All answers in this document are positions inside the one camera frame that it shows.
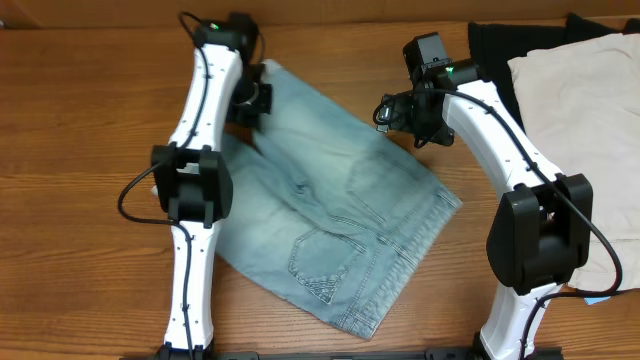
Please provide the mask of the light blue denim shorts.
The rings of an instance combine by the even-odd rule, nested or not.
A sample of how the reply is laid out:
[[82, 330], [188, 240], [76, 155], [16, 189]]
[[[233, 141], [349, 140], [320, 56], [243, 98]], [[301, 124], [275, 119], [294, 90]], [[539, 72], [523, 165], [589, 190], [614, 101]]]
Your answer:
[[223, 141], [233, 204], [216, 251], [251, 281], [368, 339], [460, 199], [414, 156], [274, 60], [251, 143]]

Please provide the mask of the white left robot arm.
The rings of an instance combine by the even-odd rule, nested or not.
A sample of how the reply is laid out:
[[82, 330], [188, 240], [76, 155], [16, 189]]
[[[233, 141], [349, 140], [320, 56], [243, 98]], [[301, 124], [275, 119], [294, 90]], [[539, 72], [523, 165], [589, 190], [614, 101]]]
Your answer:
[[226, 123], [255, 127], [271, 110], [272, 87], [252, 57], [262, 35], [245, 13], [201, 20], [189, 33], [194, 72], [181, 121], [151, 153], [162, 210], [171, 226], [174, 275], [170, 319], [158, 359], [209, 359], [215, 247], [233, 184], [222, 155]]

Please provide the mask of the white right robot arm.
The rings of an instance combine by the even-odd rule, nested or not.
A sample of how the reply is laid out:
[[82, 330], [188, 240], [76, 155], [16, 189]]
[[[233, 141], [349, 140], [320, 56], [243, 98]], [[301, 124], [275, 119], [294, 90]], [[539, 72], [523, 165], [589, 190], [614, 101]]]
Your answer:
[[559, 348], [536, 349], [534, 339], [547, 306], [587, 261], [590, 183], [539, 153], [472, 60], [431, 56], [407, 68], [412, 87], [382, 98], [378, 129], [410, 133], [417, 147], [461, 137], [499, 199], [486, 245], [499, 282], [489, 318], [471, 346], [429, 349], [426, 358], [562, 358]]

